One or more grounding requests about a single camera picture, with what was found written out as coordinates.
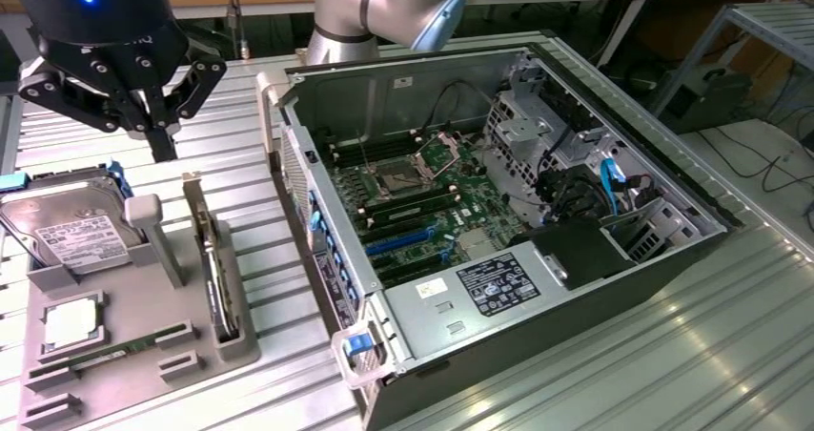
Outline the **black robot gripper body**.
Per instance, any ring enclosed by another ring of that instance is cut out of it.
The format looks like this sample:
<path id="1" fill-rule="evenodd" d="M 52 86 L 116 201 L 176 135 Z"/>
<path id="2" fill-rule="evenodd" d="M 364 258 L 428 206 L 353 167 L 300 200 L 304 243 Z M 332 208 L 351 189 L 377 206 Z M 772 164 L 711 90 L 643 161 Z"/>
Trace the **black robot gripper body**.
<path id="1" fill-rule="evenodd" d="M 169 0 L 19 0 L 51 66 L 103 91 L 100 62 L 125 89 L 169 83 L 189 43 Z"/>

